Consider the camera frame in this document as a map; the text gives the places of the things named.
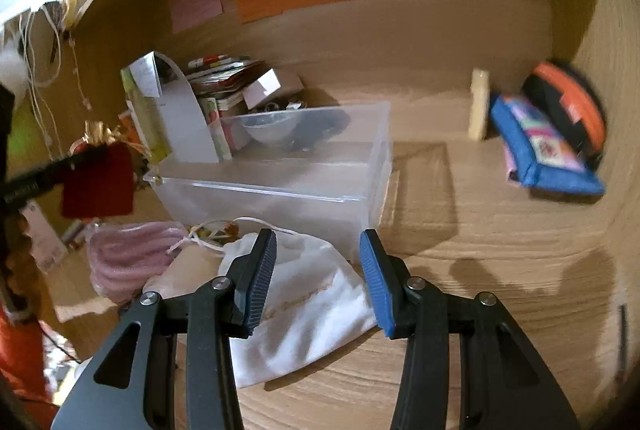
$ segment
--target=ribbed rubber pad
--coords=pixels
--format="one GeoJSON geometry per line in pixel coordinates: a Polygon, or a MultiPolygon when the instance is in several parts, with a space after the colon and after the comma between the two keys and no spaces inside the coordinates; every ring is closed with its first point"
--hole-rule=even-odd
{"type": "Polygon", "coordinates": [[[371,303],[373,304],[373,311],[376,314],[378,327],[385,331],[385,336],[390,338],[396,326],[391,309],[391,292],[386,285],[376,250],[367,231],[363,231],[360,235],[360,264],[364,271],[364,278],[371,297],[371,303]]]}
{"type": "Polygon", "coordinates": [[[264,248],[258,270],[255,272],[254,280],[247,294],[248,310],[244,317],[244,325],[250,331],[253,331],[262,319],[262,310],[269,292],[273,267],[276,265],[276,248],[276,234],[270,231],[269,240],[264,248]]]}

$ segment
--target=pink sticky note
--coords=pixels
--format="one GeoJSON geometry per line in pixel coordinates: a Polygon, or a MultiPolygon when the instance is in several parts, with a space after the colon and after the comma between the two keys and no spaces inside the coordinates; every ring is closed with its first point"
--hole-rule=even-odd
{"type": "Polygon", "coordinates": [[[169,0],[169,7],[174,34],[191,29],[223,12],[220,0],[169,0]]]}

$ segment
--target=metal screw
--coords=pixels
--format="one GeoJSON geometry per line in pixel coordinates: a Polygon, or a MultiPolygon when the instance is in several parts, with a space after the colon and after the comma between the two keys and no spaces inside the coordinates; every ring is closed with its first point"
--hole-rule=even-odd
{"type": "Polygon", "coordinates": [[[491,305],[495,305],[495,302],[497,302],[497,298],[491,293],[480,293],[478,298],[482,305],[488,305],[489,307],[491,307],[491,305]]]}
{"type": "Polygon", "coordinates": [[[231,285],[231,280],[229,280],[229,278],[227,278],[226,276],[216,276],[211,281],[211,287],[213,289],[222,290],[222,289],[226,289],[230,285],[231,285]]]}
{"type": "Polygon", "coordinates": [[[160,295],[158,293],[154,291],[149,291],[148,293],[144,293],[140,297],[140,303],[143,305],[153,305],[158,301],[159,298],[160,298],[160,295]]]}
{"type": "Polygon", "coordinates": [[[421,276],[411,276],[409,277],[409,280],[406,281],[406,285],[409,289],[419,291],[427,287],[427,280],[421,276]]]}

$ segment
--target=clear plastic container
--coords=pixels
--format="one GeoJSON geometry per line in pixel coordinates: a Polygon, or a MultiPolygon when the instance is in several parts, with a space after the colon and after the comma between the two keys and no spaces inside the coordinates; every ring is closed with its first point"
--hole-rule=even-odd
{"type": "Polygon", "coordinates": [[[226,152],[230,160],[169,156],[145,180],[179,222],[257,217],[323,238],[357,260],[360,233],[380,221],[391,172],[389,109],[378,103],[224,118],[209,130],[220,158],[226,152]]]}

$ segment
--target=white drawstring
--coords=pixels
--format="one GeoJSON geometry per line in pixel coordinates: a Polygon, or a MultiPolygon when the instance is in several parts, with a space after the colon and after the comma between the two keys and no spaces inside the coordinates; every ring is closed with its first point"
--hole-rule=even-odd
{"type": "MultiPolygon", "coordinates": [[[[292,231],[290,229],[284,229],[283,227],[277,227],[276,225],[270,224],[269,222],[265,222],[262,219],[256,219],[255,217],[237,217],[231,221],[229,220],[220,220],[220,219],[215,219],[215,220],[206,220],[203,223],[200,223],[198,225],[195,225],[191,228],[189,234],[185,237],[182,238],[182,240],[179,240],[178,242],[176,242],[175,244],[173,244],[168,250],[166,250],[167,253],[172,253],[173,251],[175,251],[176,249],[178,249],[179,247],[181,247],[183,244],[187,243],[187,242],[193,242],[196,243],[197,245],[199,245],[200,247],[206,247],[207,249],[212,249],[213,251],[216,251],[218,253],[225,253],[225,250],[223,249],[222,246],[218,246],[218,245],[214,245],[212,243],[209,243],[207,240],[202,240],[199,236],[198,236],[198,230],[205,227],[206,225],[209,224],[213,224],[213,223],[232,223],[232,222],[237,222],[239,220],[249,220],[251,222],[257,222],[260,223],[262,225],[265,225],[266,227],[273,229],[274,231],[280,231],[282,233],[288,233],[289,235],[297,235],[298,233],[296,233],[295,231],[292,231]]],[[[216,235],[216,236],[209,236],[207,237],[208,240],[216,240],[216,239],[222,239],[222,238],[226,238],[227,235],[216,235]]]]}

